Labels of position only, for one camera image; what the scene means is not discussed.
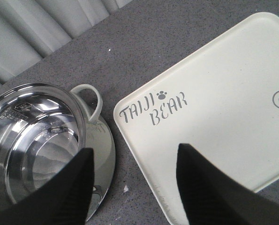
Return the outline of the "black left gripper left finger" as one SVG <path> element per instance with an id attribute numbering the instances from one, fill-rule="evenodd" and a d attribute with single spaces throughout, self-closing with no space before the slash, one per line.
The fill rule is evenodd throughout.
<path id="1" fill-rule="evenodd" d="M 81 149 L 50 181 L 0 212 L 0 225 L 84 225 L 93 183 L 93 149 Z"/>

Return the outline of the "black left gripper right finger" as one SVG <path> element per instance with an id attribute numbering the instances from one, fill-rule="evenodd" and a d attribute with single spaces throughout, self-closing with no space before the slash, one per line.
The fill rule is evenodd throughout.
<path id="1" fill-rule="evenodd" d="M 231 179 L 190 144 L 178 148 L 177 186 L 191 225 L 279 225 L 279 204 Z"/>

